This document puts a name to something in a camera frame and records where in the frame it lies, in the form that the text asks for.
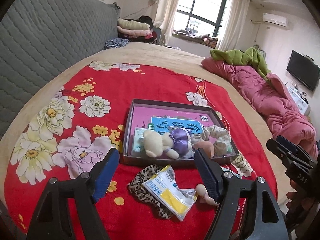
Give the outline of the right human hand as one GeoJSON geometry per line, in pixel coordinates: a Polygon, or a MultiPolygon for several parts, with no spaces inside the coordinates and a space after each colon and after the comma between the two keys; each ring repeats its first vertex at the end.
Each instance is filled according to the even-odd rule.
{"type": "Polygon", "coordinates": [[[309,227],[319,211],[319,201],[316,197],[307,193],[300,185],[290,179],[290,186],[293,191],[286,194],[288,211],[286,213],[286,226],[288,229],[294,229],[305,224],[309,227]]]}

